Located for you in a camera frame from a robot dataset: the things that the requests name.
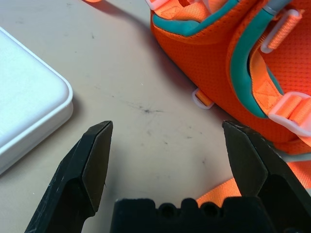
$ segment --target white tray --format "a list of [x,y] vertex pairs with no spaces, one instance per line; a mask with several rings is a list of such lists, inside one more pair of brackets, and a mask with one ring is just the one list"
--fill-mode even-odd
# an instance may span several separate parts
[[68,81],[0,27],[0,174],[71,116]]

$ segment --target orange webbing strap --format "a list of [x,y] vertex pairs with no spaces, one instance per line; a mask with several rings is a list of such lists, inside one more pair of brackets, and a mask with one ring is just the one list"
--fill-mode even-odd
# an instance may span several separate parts
[[227,197],[239,197],[241,196],[240,191],[237,187],[237,183],[234,178],[228,180],[227,182],[217,186],[216,188],[210,190],[208,193],[200,197],[196,202],[201,206],[205,202],[213,202],[218,206],[223,205],[223,201]]
[[274,35],[270,43],[268,44],[268,48],[277,49],[278,46],[282,43],[282,41],[288,36],[288,34],[295,28],[297,23],[301,20],[302,14],[304,11],[300,11],[299,16],[289,15],[286,19],[285,23],[278,30],[278,32]]
[[[266,63],[256,47],[250,54],[249,71],[252,78],[253,96],[268,115],[272,108],[279,102],[282,95],[270,79]],[[298,96],[290,97],[277,111],[277,114],[301,125],[311,113],[311,99],[301,99]],[[311,147],[311,137],[298,137]]]
[[[295,176],[305,188],[311,188],[311,161],[290,162],[287,164]],[[212,201],[218,206],[222,206],[223,201],[228,197],[239,197],[240,191],[234,178],[210,190],[208,193],[197,199],[198,205]]]
[[194,20],[198,22],[202,22],[210,15],[201,0],[186,6],[183,5],[179,0],[170,0],[157,8],[155,13],[168,20]]

